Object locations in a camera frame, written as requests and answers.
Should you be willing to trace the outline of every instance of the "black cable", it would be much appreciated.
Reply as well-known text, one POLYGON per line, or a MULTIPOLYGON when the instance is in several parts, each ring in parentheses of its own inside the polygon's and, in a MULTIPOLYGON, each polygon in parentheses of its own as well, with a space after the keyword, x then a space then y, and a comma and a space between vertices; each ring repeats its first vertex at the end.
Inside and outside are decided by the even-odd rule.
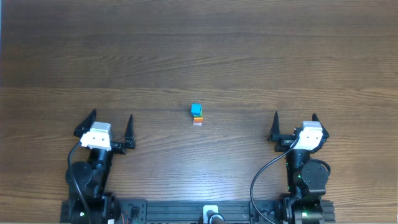
POLYGON ((254 176, 253 181, 251 182, 250 185, 250 201, 253 204, 254 209, 256 209, 256 211, 260 214, 260 216, 262 218, 265 218, 268 222, 270 222, 271 224, 275 224, 273 221, 271 221, 268 217, 266 217, 262 212, 260 212, 260 210, 257 208, 256 203, 254 203, 254 197, 253 197, 253 188, 254 188, 254 184, 256 183, 257 178, 260 176, 260 174, 269 166, 271 166, 274 162, 278 161, 280 158, 286 156, 293 148, 294 146, 296 146, 296 144, 298 143, 299 139, 297 138, 295 142, 293 142, 293 144, 289 147, 288 150, 286 150, 282 155, 276 157, 275 159, 271 160, 270 162, 268 162, 265 166, 263 166, 259 172, 257 172, 257 174, 254 176))
POLYGON ((326 167, 326 169, 328 170, 328 172, 329 172, 328 175, 330 175, 331 168, 330 168, 329 164, 327 164, 325 161, 322 161, 322 160, 319 160, 319 159, 310 159, 309 162, 310 162, 310 161, 318 162, 318 163, 324 165, 324 166, 326 167))
POLYGON ((88 204, 87 204, 87 202, 86 202, 86 199, 84 198, 83 194, 82 194, 81 191, 80 191, 79 185, 77 184, 77 181, 76 181, 75 174, 73 173, 73 170, 72 170, 72 154, 73 154, 73 152, 75 151, 75 149, 77 149, 77 148, 80 147, 80 146, 81 146, 81 143, 80 143, 80 141, 79 141, 78 143, 76 143, 76 145, 75 145, 75 146, 72 148, 72 150, 69 152, 69 155, 68 155, 68 168, 69 168, 70 177, 72 178, 72 182, 73 182, 73 184, 74 184, 74 186, 75 186, 75 188, 76 188, 77 194, 79 195, 79 198, 80 198, 81 202, 83 203, 83 206, 84 206, 84 208, 85 208, 85 210, 86 210, 86 213, 87 213, 87 216, 88 216, 88 223, 93 224, 93 223, 91 222, 91 212, 90 212, 90 208, 88 207, 88 204))

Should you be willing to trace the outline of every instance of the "wood grain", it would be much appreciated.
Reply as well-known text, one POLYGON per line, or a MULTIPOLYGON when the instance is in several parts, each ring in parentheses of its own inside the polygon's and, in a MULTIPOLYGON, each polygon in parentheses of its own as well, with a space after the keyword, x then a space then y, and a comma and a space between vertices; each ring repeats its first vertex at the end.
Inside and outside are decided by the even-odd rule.
MULTIPOLYGON (((316 112, 331 138, 339 222, 396 222, 398 2, 12 0, 2 6, 0 222, 57 222, 74 127, 93 109, 137 149, 108 190, 149 200, 248 200, 316 112), (190 104, 205 123, 192 125, 190 104)), ((76 152, 85 160, 88 151, 76 152)), ((282 161, 256 198, 285 192, 282 161)))

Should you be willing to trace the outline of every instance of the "blue block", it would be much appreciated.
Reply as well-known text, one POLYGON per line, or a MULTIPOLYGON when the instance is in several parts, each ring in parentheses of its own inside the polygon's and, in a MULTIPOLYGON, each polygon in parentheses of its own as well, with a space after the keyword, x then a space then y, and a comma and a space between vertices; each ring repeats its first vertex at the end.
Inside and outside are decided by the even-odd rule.
POLYGON ((197 103, 192 103, 191 114, 198 116, 200 115, 200 112, 201 112, 201 105, 197 103))

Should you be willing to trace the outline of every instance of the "orange block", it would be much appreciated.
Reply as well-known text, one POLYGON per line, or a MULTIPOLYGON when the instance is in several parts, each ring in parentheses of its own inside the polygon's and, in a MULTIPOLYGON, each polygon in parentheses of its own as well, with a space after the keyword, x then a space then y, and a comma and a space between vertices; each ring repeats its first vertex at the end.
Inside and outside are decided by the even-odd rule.
POLYGON ((193 122, 194 122, 194 123, 202 123, 202 122, 203 122, 203 117, 201 117, 201 118, 194 118, 194 119, 193 119, 193 122))

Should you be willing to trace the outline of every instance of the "wooden surface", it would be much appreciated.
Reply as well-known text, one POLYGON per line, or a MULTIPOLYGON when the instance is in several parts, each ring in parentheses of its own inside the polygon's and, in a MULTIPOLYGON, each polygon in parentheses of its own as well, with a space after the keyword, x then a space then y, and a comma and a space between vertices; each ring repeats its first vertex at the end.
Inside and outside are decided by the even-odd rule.
MULTIPOLYGON (((0 222, 58 221, 73 129, 93 108, 117 139, 134 115, 137 149, 114 158, 108 190, 148 200, 248 200, 279 155, 274 111, 287 134, 316 112, 337 220, 396 222, 397 12, 396 0, 3 1, 0 222)), ((255 197, 286 186, 279 161, 255 197)))

